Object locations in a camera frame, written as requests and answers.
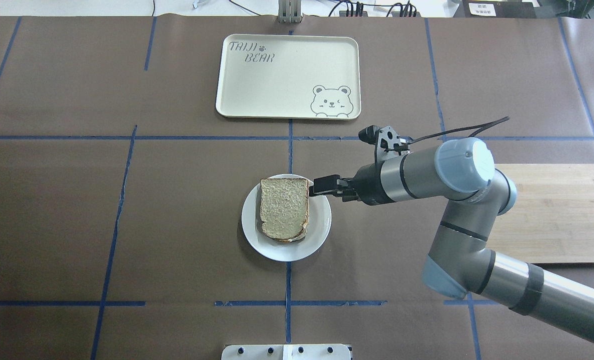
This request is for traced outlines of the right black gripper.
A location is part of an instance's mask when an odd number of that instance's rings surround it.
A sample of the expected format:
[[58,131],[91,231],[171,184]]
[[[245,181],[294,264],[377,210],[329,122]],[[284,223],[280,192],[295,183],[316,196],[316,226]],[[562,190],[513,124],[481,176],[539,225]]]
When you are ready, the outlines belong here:
[[333,196],[342,198],[343,202],[361,201],[370,206],[394,203],[383,187],[382,168],[381,162],[375,162],[361,167],[352,178],[342,178],[339,174],[315,178],[309,196]]

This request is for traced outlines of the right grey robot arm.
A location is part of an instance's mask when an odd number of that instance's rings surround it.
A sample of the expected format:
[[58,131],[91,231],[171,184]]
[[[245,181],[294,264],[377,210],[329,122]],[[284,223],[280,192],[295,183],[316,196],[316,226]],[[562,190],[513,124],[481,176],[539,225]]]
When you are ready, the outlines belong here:
[[372,164],[353,177],[316,178],[310,196],[370,206],[446,198],[422,271],[427,287],[457,300],[479,294],[594,343],[594,288],[488,248],[495,220],[512,209],[518,191],[484,141],[464,137],[418,152],[409,150],[410,138],[367,143],[375,148]]

